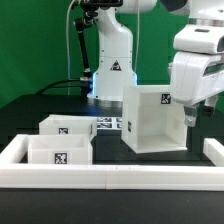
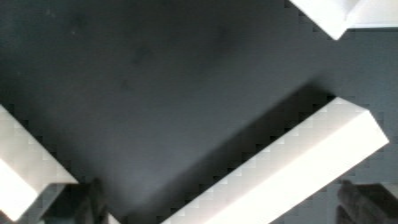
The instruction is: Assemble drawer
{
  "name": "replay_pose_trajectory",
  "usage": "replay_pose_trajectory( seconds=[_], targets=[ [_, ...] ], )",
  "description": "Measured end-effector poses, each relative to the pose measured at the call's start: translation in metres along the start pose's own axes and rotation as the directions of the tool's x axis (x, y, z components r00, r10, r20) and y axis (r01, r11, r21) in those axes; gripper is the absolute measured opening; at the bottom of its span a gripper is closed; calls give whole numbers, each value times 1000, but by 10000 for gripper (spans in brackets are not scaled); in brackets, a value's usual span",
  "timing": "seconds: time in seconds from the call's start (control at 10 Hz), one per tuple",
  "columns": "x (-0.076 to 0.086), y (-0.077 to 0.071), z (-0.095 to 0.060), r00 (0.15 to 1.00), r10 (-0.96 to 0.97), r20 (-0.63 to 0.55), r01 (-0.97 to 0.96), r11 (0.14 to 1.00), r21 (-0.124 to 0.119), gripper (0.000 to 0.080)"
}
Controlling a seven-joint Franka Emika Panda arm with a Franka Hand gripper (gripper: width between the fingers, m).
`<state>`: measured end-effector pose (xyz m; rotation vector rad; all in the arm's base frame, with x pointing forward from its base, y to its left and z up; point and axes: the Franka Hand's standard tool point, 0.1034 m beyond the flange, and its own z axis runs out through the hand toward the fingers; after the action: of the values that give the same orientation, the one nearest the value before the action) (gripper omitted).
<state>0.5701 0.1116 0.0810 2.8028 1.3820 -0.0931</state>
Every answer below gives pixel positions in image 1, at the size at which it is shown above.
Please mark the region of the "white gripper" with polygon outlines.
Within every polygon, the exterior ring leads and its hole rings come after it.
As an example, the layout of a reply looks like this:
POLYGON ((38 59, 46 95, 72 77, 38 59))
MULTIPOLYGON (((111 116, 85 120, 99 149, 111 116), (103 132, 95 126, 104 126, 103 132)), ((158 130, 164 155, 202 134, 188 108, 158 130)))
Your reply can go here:
POLYGON ((186 25, 174 38, 170 94, 185 105, 185 125, 194 127, 198 105, 214 108, 224 91, 224 27, 186 25))

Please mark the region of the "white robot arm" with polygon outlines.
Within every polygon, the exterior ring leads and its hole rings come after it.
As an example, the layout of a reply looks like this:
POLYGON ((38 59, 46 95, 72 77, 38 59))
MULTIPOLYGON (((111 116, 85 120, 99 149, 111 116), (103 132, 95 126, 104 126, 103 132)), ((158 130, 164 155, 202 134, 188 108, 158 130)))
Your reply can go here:
POLYGON ((96 12, 99 34, 99 67, 93 75, 92 97, 121 99, 126 86, 137 84, 132 68, 133 35, 120 24, 116 13, 148 13, 161 3, 170 13, 186 15, 188 24, 173 41, 177 51, 169 65, 172 99, 184 106, 185 124, 193 127, 197 107, 208 107, 224 91, 224 0, 84 0, 96 12))

